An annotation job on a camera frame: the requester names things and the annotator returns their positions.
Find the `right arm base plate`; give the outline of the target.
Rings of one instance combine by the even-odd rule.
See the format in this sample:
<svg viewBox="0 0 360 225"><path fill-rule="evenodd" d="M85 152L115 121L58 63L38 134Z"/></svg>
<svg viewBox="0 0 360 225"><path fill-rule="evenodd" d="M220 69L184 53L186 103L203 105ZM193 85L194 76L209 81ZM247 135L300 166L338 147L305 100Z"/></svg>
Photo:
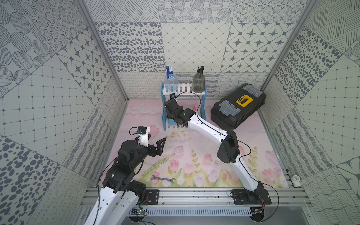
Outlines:
<svg viewBox="0 0 360 225"><path fill-rule="evenodd" d="M264 189L259 196L246 189L233 189L230 197L235 205L270 205L272 204L268 190Z"/></svg>

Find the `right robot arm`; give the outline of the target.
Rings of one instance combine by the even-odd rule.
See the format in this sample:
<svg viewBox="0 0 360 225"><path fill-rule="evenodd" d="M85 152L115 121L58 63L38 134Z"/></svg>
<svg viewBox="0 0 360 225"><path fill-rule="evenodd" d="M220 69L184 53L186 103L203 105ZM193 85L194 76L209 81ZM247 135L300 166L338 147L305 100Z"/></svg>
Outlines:
<svg viewBox="0 0 360 225"><path fill-rule="evenodd" d="M179 126L185 126L196 130L203 136L211 139L219 146L217 157L225 164L229 164L240 178L248 195L256 200L261 199L264 191L263 184L254 177L245 165L239 149L236 133L225 131L198 117L197 113L189 108L183 108L175 99L164 103L167 115L169 115Z"/></svg>

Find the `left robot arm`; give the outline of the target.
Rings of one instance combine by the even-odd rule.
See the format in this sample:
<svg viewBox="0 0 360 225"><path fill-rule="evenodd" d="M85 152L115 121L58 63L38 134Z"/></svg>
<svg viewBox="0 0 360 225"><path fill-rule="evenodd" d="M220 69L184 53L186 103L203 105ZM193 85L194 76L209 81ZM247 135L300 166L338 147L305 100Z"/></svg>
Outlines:
<svg viewBox="0 0 360 225"><path fill-rule="evenodd" d="M165 138L156 146L140 145L138 138L121 144L118 157L107 171L98 191L98 200L89 214L86 225L120 225L130 211L145 199L146 185L135 181L135 169L147 156L155 157L163 153Z"/></svg>

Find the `smoky grey spray bottle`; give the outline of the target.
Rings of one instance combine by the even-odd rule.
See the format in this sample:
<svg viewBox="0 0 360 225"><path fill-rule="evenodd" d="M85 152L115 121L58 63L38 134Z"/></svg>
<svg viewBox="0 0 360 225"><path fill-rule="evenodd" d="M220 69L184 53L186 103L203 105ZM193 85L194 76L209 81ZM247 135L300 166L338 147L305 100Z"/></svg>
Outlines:
<svg viewBox="0 0 360 225"><path fill-rule="evenodd" d="M205 76L203 74L204 66L197 68L197 72L193 77L192 90L195 93L202 93L205 90Z"/></svg>

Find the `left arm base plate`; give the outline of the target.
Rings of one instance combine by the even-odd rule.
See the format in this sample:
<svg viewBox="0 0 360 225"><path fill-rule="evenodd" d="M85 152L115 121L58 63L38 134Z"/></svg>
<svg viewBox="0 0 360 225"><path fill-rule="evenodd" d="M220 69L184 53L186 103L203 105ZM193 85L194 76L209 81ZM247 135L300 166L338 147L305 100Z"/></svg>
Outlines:
<svg viewBox="0 0 360 225"><path fill-rule="evenodd" d="M139 196L138 205L158 205L159 189L147 189Z"/></svg>

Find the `teal spray bottle pink nozzle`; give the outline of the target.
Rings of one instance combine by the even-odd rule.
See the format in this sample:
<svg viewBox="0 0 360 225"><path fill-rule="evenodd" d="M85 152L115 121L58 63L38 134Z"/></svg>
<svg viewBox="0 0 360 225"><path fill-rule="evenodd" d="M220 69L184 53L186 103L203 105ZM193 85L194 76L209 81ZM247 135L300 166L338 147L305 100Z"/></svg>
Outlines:
<svg viewBox="0 0 360 225"><path fill-rule="evenodd" d="M177 125L177 123L173 119L168 119L167 121L168 121L168 124L170 126L176 126Z"/></svg>

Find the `clear spray bottle blue nozzle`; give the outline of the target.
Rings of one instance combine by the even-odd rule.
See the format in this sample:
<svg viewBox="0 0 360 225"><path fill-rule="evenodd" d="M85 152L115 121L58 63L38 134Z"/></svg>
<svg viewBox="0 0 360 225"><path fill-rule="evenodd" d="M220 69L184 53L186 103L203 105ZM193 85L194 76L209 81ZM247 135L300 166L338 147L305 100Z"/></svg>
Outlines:
<svg viewBox="0 0 360 225"><path fill-rule="evenodd" d="M178 77L173 71L173 65L166 66L166 79L164 81L164 86L169 93L175 93L178 90Z"/></svg>

